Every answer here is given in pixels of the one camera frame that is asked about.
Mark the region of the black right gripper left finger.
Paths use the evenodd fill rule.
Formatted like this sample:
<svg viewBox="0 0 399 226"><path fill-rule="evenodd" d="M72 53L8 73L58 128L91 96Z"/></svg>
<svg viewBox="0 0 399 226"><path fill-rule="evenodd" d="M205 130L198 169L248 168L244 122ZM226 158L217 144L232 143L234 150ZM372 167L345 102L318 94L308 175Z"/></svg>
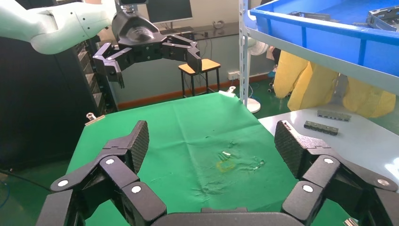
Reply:
<svg viewBox="0 0 399 226"><path fill-rule="evenodd" d="M94 160L52 183L36 224L83 226L107 201L129 225L153 224L167 209L138 177L148 146L146 121L138 121L128 135L109 140Z"/></svg>

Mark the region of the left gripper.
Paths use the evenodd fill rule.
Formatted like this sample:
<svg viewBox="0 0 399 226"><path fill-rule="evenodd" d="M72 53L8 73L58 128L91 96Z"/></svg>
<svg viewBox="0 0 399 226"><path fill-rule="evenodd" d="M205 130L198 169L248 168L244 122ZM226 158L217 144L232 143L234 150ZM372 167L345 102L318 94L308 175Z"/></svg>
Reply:
<svg viewBox="0 0 399 226"><path fill-rule="evenodd" d="M110 82L125 88L122 72L134 63L171 59L186 62L195 72L202 71L200 50L195 41L180 35L162 35L159 29L139 13L119 11L112 21L118 46L104 43L93 55L96 70Z"/></svg>

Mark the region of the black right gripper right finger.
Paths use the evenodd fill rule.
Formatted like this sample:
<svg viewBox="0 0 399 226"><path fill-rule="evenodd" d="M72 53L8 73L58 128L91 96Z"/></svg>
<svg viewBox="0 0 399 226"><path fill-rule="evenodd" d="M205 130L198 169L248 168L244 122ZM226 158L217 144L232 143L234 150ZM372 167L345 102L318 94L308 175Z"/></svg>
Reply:
<svg viewBox="0 0 399 226"><path fill-rule="evenodd" d="M395 182L344 159L323 140L301 135L286 120L277 122L274 142L298 180L282 204L283 213L308 226L328 199L360 226L398 225L399 187Z"/></svg>

